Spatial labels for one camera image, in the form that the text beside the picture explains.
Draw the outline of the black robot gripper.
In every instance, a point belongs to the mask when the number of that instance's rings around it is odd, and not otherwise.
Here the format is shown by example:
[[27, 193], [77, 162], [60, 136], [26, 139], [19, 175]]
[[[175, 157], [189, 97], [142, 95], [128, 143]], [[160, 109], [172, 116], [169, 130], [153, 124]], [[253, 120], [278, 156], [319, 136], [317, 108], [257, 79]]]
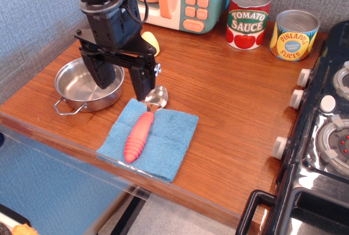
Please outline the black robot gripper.
[[77, 31], [81, 56], [93, 80], [101, 89], [116, 78], [114, 65], [129, 69], [138, 101], [155, 87], [161, 66], [156, 49], [141, 37], [142, 20], [137, 0], [87, 0], [79, 6], [89, 28]]

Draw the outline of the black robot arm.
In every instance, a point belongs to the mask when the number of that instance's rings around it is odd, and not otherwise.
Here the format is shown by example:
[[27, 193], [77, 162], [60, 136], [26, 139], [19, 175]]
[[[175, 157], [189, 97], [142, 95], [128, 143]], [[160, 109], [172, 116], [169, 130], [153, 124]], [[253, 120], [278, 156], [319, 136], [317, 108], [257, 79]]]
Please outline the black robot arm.
[[77, 31], [80, 52], [97, 86], [107, 88], [114, 80], [113, 65], [129, 70], [138, 100], [155, 87], [160, 65], [156, 48], [141, 37], [143, 23], [137, 0], [80, 0], [89, 28]]

